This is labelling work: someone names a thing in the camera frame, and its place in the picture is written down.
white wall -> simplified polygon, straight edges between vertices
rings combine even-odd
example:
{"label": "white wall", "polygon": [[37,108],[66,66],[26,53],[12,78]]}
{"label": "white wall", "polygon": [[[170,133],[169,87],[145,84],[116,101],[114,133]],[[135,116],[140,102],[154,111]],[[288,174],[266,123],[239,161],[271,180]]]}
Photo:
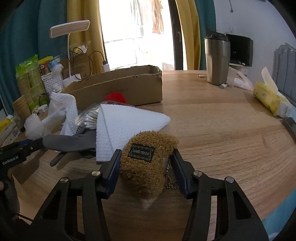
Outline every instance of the white wall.
{"label": "white wall", "polygon": [[248,78],[253,82],[263,81],[261,71],[273,70],[274,51],[282,44],[296,47],[296,39],[276,8],[268,1],[214,0],[217,32],[231,33],[251,38],[254,41],[253,65]]}

plastic bag of cotton swabs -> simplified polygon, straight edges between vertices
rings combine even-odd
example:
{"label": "plastic bag of cotton swabs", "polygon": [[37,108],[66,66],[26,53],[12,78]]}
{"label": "plastic bag of cotton swabs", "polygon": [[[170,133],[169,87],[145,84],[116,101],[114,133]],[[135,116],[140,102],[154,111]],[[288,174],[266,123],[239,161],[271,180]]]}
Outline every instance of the plastic bag of cotton swabs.
{"label": "plastic bag of cotton swabs", "polygon": [[101,104],[128,105],[128,104],[120,103],[113,100],[103,101],[99,104],[94,103],[78,115],[78,117],[75,120],[75,124],[78,127],[84,127],[89,130],[95,130],[97,126],[98,113],[99,113]]}

stainless steel tumbler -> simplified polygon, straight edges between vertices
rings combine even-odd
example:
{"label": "stainless steel tumbler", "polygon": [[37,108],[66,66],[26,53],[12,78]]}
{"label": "stainless steel tumbler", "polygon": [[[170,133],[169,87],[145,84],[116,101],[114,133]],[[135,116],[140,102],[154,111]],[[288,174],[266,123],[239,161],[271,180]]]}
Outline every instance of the stainless steel tumbler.
{"label": "stainless steel tumbler", "polygon": [[230,42],[225,35],[205,38],[205,58],[207,63],[207,81],[213,85],[226,84]]}

brown fuzzy pouch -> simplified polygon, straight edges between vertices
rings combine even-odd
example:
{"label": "brown fuzzy pouch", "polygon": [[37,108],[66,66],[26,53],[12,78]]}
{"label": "brown fuzzy pouch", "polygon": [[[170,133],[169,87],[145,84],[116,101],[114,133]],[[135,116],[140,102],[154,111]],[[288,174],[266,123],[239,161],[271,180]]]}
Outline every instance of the brown fuzzy pouch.
{"label": "brown fuzzy pouch", "polygon": [[120,173],[144,207],[149,207],[163,191],[168,159],[177,144],[174,136],[145,131],[123,148]]}

lamp head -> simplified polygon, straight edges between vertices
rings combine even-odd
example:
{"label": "lamp head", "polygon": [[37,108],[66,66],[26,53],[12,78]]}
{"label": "lamp head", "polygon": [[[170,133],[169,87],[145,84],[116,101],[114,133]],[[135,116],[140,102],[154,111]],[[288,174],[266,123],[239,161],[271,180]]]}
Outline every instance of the lamp head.
{"label": "lamp head", "polygon": [[63,23],[50,28],[49,37],[55,38],[66,34],[88,30],[89,20],[80,20],[75,22]]}

